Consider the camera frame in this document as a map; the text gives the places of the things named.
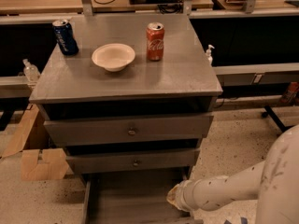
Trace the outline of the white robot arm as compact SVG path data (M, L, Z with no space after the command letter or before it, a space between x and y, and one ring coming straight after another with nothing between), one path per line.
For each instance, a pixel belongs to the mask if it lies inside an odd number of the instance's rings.
M177 209L214 211L256 200L255 224L299 224L299 126L284 132L266 159L231 176L184 180L167 194Z

